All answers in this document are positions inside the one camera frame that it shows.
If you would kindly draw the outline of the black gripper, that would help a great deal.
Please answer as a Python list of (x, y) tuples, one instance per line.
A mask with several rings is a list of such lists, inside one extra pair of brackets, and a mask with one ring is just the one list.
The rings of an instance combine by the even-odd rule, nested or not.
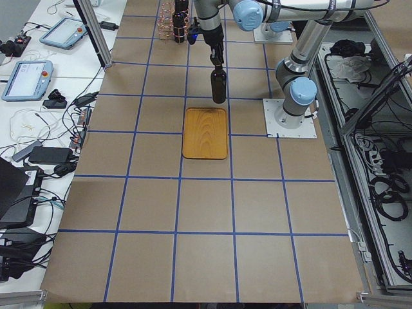
[(211, 47), (210, 60), (213, 64), (223, 64), (223, 27), (218, 25), (213, 30), (203, 30), (203, 37)]

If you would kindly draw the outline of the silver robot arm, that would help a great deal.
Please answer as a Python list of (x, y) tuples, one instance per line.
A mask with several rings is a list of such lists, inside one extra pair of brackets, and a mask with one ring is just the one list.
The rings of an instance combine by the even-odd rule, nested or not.
[(295, 43), (290, 22), (258, 26), (255, 30), (240, 30), (233, 19), (224, 20), (225, 44), (230, 67), (262, 68), (279, 60)]
[(224, 34), (220, 8), (229, 6), (238, 28), (262, 36), (261, 42), (280, 39), (292, 26), (297, 41), (290, 55), (280, 61), (276, 79), (285, 100), (281, 108), (288, 116), (302, 117), (314, 101), (317, 86), (307, 77), (319, 47), (333, 23), (351, 21), (366, 10), (387, 1), (195, 1), (197, 16), (187, 30), (190, 44), (202, 35), (210, 46), (212, 99), (221, 104), (227, 98), (224, 64)]

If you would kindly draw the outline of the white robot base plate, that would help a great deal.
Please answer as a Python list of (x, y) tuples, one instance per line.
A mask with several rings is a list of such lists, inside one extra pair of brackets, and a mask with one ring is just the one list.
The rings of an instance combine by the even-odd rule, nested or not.
[(317, 138), (312, 113), (307, 107), (305, 114), (295, 117), (283, 109), (283, 99), (263, 99), (263, 111), (267, 137), (269, 138)]

